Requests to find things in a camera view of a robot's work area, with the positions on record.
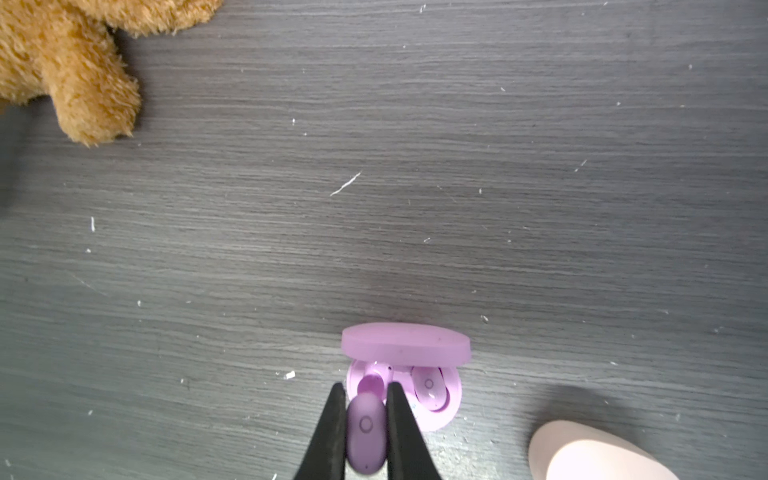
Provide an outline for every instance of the charging case lid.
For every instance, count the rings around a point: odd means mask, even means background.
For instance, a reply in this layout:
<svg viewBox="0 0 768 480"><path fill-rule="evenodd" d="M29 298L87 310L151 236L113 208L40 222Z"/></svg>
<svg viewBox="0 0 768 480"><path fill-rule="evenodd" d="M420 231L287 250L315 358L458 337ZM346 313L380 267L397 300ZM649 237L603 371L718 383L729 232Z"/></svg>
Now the charging case lid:
<svg viewBox="0 0 768 480"><path fill-rule="evenodd" d="M341 350L363 362L456 367L472 359L469 337L419 323L361 323L344 329Z"/></svg>

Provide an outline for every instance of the dark wood grain surface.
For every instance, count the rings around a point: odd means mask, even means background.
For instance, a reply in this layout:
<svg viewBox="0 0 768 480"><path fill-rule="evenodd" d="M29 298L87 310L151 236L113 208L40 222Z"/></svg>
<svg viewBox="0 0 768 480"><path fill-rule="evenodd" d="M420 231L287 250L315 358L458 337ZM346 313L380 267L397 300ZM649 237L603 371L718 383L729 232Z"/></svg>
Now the dark wood grain surface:
<svg viewBox="0 0 768 480"><path fill-rule="evenodd" d="M764 479L767 20L227 0L121 36L135 136L37 101L0 170L0 478L290 479L341 330L392 320L473 341L445 480L530 478L556 418Z"/></svg>

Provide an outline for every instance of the dark object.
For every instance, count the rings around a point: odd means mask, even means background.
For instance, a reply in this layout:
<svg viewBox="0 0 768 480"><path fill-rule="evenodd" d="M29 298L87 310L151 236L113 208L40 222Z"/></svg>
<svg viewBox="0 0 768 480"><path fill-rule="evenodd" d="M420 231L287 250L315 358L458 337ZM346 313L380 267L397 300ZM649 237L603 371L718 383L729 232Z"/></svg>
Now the dark object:
<svg viewBox="0 0 768 480"><path fill-rule="evenodd" d="M406 393L397 382L389 384L386 411L389 480L441 480L413 418ZM331 388L294 480L343 480L345 433L345 393L341 383L337 383Z"/></svg>

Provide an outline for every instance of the brown plush toy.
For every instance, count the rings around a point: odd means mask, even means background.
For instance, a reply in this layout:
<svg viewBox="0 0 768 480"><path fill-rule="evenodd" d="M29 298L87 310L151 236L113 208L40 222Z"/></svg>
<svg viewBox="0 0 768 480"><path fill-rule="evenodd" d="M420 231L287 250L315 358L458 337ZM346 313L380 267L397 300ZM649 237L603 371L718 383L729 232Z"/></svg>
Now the brown plush toy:
<svg viewBox="0 0 768 480"><path fill-rule="evenodd" d="M107 30L134 37L207 22L222 0L0 0L0 98L53 99L58 123L86 145L130 135L138 83Z"/></svg>

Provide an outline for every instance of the computer mouse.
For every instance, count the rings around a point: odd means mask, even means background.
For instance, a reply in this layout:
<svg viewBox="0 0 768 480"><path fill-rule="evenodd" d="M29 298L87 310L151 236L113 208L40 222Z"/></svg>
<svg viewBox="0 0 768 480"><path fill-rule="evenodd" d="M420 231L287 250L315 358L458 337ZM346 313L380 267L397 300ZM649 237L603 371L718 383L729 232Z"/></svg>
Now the computer mouse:
<svg viewBox="0 0 768 480"><path fill-rule="evenodd" d="M647 452L576 422L542 426L528 446L534 480L679 480Z"/></svg>

